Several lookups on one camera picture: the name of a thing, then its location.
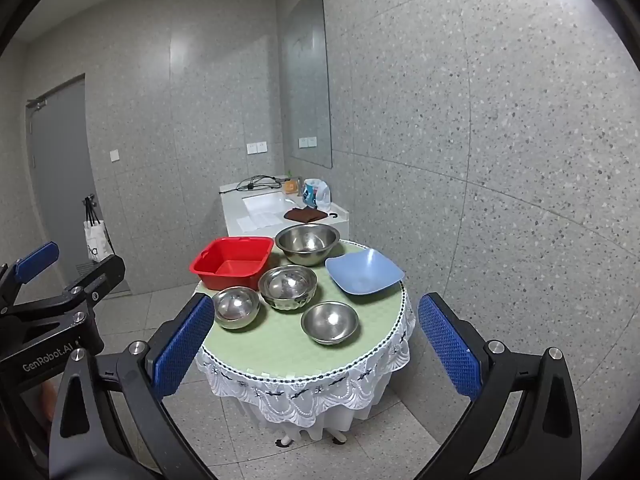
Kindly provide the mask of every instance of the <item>green tabletop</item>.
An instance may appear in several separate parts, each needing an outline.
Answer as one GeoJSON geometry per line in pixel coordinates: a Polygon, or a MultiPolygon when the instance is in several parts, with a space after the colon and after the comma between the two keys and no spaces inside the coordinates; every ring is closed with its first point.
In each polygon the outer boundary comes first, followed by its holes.
{"type": "MultiPolygon", "coordinates": [[[[355,253],[363,249],[341,241],[331,256],[355,253]]],[[[290,264],[274,247],[270,266],[290,264]]],[[[318,276],[318,290],[313,300],[297,310],[275,310],[262,303],[258,316],[249,326],[225,330],[217,323],[204,340],[204,348],[224,364],[241,372],[265,378],[291,379],[314,376],[341,368],[363,356],[380,343],[392,330],[402,307],[399,283],[368,296],[352,296],[339,288],[329,276],[324,263],[313,267],[318,276]],[[336,300],[350,304],[358,313],[360,328],[347,341],[323,346],[309,338],[300,326],[302,313],[321,301],[336,300]]],[[[196,292],[209,296],[202,282],[196,292]]]]}

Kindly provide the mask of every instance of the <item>silver screw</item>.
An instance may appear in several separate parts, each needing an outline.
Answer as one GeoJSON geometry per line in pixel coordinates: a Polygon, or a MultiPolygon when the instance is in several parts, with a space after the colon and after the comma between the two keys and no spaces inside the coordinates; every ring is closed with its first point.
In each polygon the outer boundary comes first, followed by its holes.
{"type": "Polygon", "coordinates": [[[549,355],[551,356],[552,359],[562,359],[562,352],[559,348],[556,348],[555,346],[552,346],[549,349],[549,355]]]}
{"type": "Polygon", "coordinates": [[[84,348],[76,348],[73,352],[71,352],[71,358],[74,361],[79,361],[84,357],[84,348]]]}
{"type": "Polygon", "coordinates": [[[493,354],[501,354],[504,352],[504,345],[500,341],[489,341],[488,347],[493,354]]]}
{"type": "Polygon", "coordinates": [[[129,353],[138,355],[140,352],[143,352],[145,348],[146,343],[144,341],[134,341],[129,345],[129,353]]]}

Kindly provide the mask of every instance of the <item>metal bowl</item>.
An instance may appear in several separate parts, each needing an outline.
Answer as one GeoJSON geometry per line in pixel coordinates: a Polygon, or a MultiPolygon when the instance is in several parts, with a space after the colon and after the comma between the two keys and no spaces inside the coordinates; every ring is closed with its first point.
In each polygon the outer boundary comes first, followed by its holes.
{"type": "Polygon", "coordinates": [[[307,310],[300,319],[302,330],[321,345],[341,343],[358,328],[356,311],[340,301],[324,301],[307,310]]]}
{"type": "Polygon", "coordinates": [[[275,238],[289,261],[305,267],[324,262],[339,241],[338,229],[324,224],[294,225],[280,231],[275,238]]]}
{"type": "Polygon", "coordinates": [[[307,304],[316,293],[315,272],[299,265],[267,270],[258,280],[264,302],[278,310],[293,310],[307,304]]]}
{"type": "Polygon", "coordinates": [[[216,323],[222,328],[244,328],[260,310],[258,293],[247,286],[230,286],[211,298],[216,313],[216,323]]]}

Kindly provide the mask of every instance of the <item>blue gripper pad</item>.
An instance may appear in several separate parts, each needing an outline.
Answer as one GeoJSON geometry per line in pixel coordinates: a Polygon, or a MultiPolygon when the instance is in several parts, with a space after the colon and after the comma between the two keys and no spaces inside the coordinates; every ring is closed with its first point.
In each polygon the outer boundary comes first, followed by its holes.
{"type": "Polygon", "coordinates": [[[482,388],[480,363],[428,294],[418,304],[418,318],[457,392],[475,400],[482,388]]]}
{"type": "Polygon", "coordinates": [[[60,256],[58,246],[49,242],[15,264],[15,281],[25,285],[40,274],[44,269],[54,264],[60,256]]]}
{"type": "MultiPolygon", "coordinates": [[[[214,309],[211,298],[204,294],[197,296],[201,296],[200,299],[194,296],[184,307],[180,314],[189,309],[190,313],[153,360],[151,385],[158,399],[173,395],[178,389],[182,378],[200,349],[200,345],[213,325],[214,309]]],[[[175,320],[164,323],[158,329],[149,341],[152,348],[156,335],[159,335],[158,339],[161,339],[164,329],[172,328],[175,321],[181,317],[180,314],[175,320]]]]}

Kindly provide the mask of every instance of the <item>blue square bowl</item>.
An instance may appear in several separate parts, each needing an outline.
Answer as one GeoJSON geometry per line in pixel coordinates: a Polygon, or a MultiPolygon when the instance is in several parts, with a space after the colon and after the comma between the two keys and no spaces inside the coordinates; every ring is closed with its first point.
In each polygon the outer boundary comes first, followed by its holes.
{"type": "Polygon", "coordinates": [[[375,249],[327,258],[324,266],[344,292],[357,296],[373,294],[404,278],[402,269],[375,249]]]}

